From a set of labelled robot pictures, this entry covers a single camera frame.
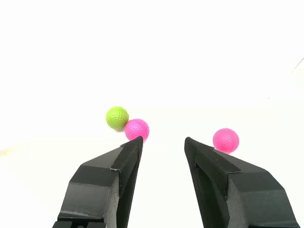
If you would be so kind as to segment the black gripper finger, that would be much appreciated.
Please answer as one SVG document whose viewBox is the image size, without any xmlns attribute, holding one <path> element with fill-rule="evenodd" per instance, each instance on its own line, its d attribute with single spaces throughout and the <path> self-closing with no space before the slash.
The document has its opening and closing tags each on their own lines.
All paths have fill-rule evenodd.
<svg viewBox="0 0 304 228">
<path fill-rule="evenodd" d="M 283 186 L 267 170 L 190 137 L 184 151 L 205 228 L 298 228 Z"/>
<path fill-rule="evenodd" d="M 141 136 L 79 166 L 55 228 L 126 228 L 143 151 Z"/>
</svg>

